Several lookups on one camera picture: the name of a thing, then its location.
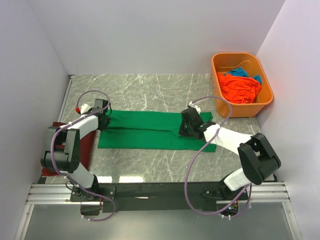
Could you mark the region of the green t shirt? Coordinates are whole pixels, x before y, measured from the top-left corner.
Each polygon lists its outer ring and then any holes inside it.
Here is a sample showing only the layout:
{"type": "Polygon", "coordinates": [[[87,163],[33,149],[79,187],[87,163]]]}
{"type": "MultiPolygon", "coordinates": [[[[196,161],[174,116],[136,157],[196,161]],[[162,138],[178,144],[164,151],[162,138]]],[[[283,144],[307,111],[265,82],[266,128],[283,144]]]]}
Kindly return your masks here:
{"type": "Polygon", "coordinates": [[[179,135],[178,112],[113,110],[110,123],[99,136],[99,149],[198,151],[204,141],[179,135]]]}

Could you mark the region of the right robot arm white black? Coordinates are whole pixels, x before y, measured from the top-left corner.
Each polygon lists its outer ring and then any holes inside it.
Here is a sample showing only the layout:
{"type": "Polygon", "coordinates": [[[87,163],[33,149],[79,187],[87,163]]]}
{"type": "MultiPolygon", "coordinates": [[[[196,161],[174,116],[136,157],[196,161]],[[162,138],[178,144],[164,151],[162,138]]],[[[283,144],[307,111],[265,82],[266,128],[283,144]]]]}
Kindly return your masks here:
{"type": "Polygon", "coordinates": [[[194,107],[183,110],[181,118],[179,134],[203,142],[196,156],[209,145],[216,145],[235,153],[240,159],[241,168],[232,171],[216,183],[212,191],[208,190],[204,194],[206,197],[230,200],[241,188],[263,183],[282,165],[275,150],[262,133],[249,135],[224,128],[213,121],[204,122],[194,107]]]}

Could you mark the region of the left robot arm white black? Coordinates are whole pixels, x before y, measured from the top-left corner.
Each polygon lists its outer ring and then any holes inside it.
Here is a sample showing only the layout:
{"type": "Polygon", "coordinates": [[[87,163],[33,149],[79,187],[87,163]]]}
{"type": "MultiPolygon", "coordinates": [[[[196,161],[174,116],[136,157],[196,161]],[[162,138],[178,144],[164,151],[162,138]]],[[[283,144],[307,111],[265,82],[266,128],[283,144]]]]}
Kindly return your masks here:
{"type": "Polygon", "coordinates": [[[81,163],[81,139],[89,133],[104,131],[110,123],[106,115],[110,109],[109,101],[96,99],[94,107],[85,110],[81,121],[65,128],[64,125],[50,126],[45,133],[40,163],[49,170],[59,170],[65,177],[72,179],[77,187],[83,187],[82,195],[88,201],[100,195],[97,177],[81,163]]]}

